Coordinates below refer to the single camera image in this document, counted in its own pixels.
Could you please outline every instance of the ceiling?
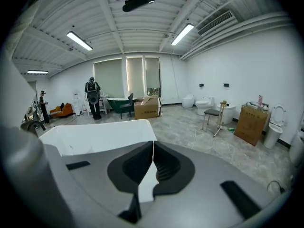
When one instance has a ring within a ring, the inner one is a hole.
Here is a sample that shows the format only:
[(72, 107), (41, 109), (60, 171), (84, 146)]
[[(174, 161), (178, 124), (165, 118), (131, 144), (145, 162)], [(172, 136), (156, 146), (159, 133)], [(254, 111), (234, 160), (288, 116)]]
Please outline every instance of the ceiling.
[[(123, 12), (123, 5), (124, 1), (115, 0), (42, 0), (13, 53), (14, 63), (23, 74), (29, 69), (40, 69), (53, 76), (80, 62), (117, 53), (162, 52), (182, 56), (201, 42), (198, 29), (228, 10), (239, 23), (283, 11), (276, 0), (155, 0), (129, 13)], [(177, 46), (171, 46), (173, 37), (187, 23), (195, 29)], [(278, 27), (286, 20), (272, 23), (259, 24), (256, 29)], [(71, 30), (93, 50), (87, 51), (68, 38), (67, 32)], [(227, 38), (239, 37), (240, 33), (245, 35), (246, 30), (198, 48), (191, 56)]]

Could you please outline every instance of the marble floor tile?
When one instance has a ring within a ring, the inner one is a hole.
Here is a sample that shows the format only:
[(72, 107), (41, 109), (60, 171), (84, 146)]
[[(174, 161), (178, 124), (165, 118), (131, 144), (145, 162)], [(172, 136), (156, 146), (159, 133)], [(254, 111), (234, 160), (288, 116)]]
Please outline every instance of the marble floor tile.
[[(277, 180), (285, 189), (290, 187), (290, 176), (295, 169), (289, 160), (286, 147), (276, 143), (273, 149), (267, 149), (262, 144), (263, 136), (256, 146), (252, 146), (227, 130), (227, 127), (236, 127), (235, 122), (224, 126), (224, 129), (213, 138), (213, 134), (217, 130), (217, 117), (211, 116), (209, 125), (205, 124), (207, 129), (201, 130), (204, 116), (197, 115), (196, 110), (196, 107), (184, 109), (180, 105), (162, 107), (160, 117), (149, 119), (156, 138), (159, 141), (177, 144), (185, 148), (193, 147), (194, 150), (220, 157), (261, 183), (265, 188), (272, 180)], [(129, 120), (134, 120), (134, 113), (132, 117), (125, 113), (120, 119), (120, 114), (110, 112), (108, 115), (102, 114), (100, 120), (94, 120), (92, 115), (88, 116), (85, 113), (78, 117), (73, 115), (54, 119), (46, 131), (59, 125), (102, 124)], [(39, 136), (44, 133), (45, 131), (38, 130)]]

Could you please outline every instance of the orange sofa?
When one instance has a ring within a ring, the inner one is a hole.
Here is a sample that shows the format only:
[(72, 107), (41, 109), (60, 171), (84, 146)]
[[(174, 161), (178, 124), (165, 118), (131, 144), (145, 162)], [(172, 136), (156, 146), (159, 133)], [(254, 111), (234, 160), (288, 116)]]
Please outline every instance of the orange sofa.
[(60, 109), (60, 106), (57, 106), (54, 110), (50, 110), (49, 112), (51, 114), (51, 117), (54, 118), (54, 117), (71, 115), (73, 114), (73, 109), (70, 103), (66, 103), (62, 111)]

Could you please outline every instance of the air vent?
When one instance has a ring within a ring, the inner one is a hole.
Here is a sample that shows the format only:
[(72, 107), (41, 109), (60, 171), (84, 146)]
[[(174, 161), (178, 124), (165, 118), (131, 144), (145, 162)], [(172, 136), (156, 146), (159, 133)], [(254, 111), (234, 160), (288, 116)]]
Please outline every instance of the air vent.
[(216, 19), (212, 20), (209, 24), (204, 26), (199, 32), (198, 35), (202, 36), (205, 35), (208, 31), (211, 32), (212, 30), (223, 26), (224, 24), (236, 19), (235, 16), (230, 12), (227, 11), (226, 13), (222, 14), (221, 16), (217, 17)]

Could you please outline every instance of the dark green chair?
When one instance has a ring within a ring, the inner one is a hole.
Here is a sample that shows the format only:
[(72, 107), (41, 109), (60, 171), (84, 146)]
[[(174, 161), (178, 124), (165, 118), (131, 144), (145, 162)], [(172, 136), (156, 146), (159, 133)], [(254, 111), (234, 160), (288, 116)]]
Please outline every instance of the dark green chair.
[(120, 108), (120, 119), (122, 119), (122, 113), (130, 113), (130, 117), (132, 117), (131, 112), (134, 111), (134, 101), (133, 101), (133, 93), (130, 94), (130, 96), (128, 97), (129, 99), (129, 103), (128, 104), (122, 104), (119, 106)]

